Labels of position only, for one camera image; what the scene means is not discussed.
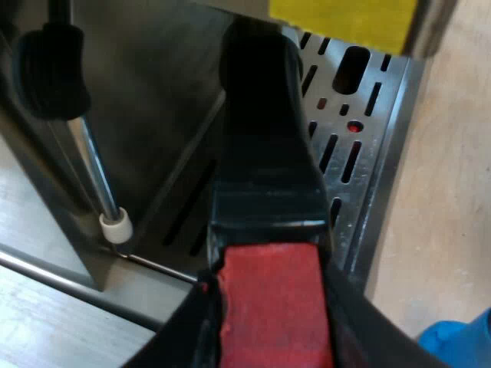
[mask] beige surface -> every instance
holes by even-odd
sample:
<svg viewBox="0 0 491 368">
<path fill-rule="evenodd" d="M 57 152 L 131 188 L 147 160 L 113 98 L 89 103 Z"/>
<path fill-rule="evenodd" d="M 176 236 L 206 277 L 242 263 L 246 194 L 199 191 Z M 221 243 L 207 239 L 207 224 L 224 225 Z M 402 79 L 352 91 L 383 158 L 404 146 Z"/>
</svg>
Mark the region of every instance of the beige surface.
<svg viewBox="0 0 491 368">
<path fill-rule="evenodd" d="M 414 114 L 373 269 L 373 302 L 411 336 L 491 306 L 491 2 L 461 0 Z"/>
</svg>

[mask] slotted drip tray grate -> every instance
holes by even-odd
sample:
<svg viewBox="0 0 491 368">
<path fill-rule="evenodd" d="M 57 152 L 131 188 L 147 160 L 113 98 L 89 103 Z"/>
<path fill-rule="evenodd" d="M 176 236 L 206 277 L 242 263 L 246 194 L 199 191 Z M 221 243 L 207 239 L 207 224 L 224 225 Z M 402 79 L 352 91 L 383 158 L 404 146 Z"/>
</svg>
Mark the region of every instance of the slotted drip tray grate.
<svg viewBox="0 0 491 368">
<path fill-rule="evenodd" d="M 308 132 L 324 173 L 334 224 L 334 260 L 363 288 L 404 145 L 423 65 L 341 41 L 301 34 Z M 210 183 L 221 112 L 198 134 L 133 259 L 193 280 L 207 266 Z"/>
</svg>

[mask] yellow label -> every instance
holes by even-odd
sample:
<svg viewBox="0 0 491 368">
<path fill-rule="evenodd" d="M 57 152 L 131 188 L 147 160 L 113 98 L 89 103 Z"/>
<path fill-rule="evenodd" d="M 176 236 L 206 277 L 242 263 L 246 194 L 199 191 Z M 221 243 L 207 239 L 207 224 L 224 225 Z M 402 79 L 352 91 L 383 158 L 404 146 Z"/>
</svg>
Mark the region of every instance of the yellow label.
<svg viewBox="0 0 491 368">
<path fill-rule="evenodd" d="M 417 0 L 269 0 L 271 18 L 305 31 L 400 54 Z"/>
</svg>

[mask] black plastic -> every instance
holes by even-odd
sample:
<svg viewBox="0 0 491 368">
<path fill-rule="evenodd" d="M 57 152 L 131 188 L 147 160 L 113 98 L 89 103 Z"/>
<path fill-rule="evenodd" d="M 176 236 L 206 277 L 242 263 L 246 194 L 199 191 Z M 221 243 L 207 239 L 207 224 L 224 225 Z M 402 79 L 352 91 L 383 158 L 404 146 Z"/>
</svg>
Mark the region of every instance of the black plastic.
<svg viewBox="0 0 491 368">
<path fill-rule="evenodd" d="M 279 34 L 240 37 L 223 54 L 226 143 L 213 185 L 212 263 L 227 245 L 330 247 L 325 185 L 302 113 L 297 47 Z"/>
<path fill-rule="evenodd" d="M 70 120 L 86 113 L 91 99 L 82 74 L 83 32 L 50 22 L 21 37 L 14 81 L 25 107 L 44 120 Z"/>
</svg>

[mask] blue object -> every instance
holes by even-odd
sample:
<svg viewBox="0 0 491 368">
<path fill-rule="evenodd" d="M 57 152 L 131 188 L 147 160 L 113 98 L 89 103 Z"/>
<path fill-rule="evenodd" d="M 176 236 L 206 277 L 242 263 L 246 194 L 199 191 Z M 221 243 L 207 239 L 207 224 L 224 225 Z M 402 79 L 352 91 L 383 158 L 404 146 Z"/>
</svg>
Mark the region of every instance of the blue object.
<svg viewBox="0 0 491 368">
<path fill-rule="evenodd" d="M 470 324 L 442 321 L 427 328 L 419 344 L 453 368 L 491 367 L 491 309 Z"/>
</svg>

